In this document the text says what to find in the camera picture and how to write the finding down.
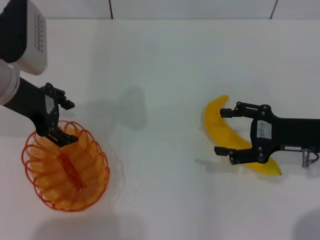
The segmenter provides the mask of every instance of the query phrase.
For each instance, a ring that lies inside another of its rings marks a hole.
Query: white table
[[[109,157],[101,200],[46,207],[20,160],[32,123],[0,109],[1,240],[313,240],[320,162],[277,152],[282,176],[217,157],[201,113],[229,94],[280,117],[320,118],[320,21],[48,20],[48,67],[22,77],[66,91],[61,118],[89,129]],[[230,125],[249,139],[251,121]]]

